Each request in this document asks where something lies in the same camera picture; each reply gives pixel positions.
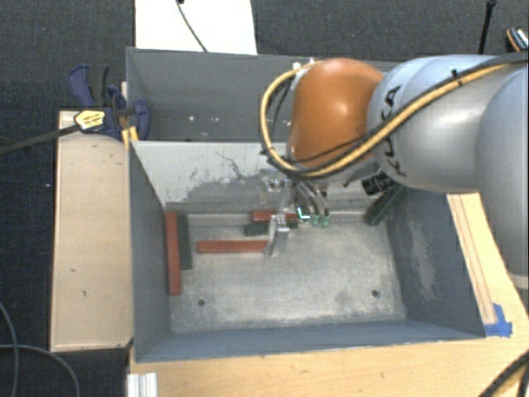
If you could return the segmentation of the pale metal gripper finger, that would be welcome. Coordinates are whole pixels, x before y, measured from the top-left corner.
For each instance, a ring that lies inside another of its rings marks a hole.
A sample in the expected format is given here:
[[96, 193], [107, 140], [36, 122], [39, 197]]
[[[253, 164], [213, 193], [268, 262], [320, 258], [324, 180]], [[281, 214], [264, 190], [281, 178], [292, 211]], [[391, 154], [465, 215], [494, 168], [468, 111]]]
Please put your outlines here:
[[277, 255], [279, 239], [279, 220], [277, 215], [272, 215], [269, 221], [268, 228], [268, 241], [266, 247], [264, 248], [264, 256], [267, 258], [272, 258]]
[[279, 256], [286, 248], [290, 227], [285, 218], [277, 218], [275, 223], [276, 234], [274, 239], [274, 256]]

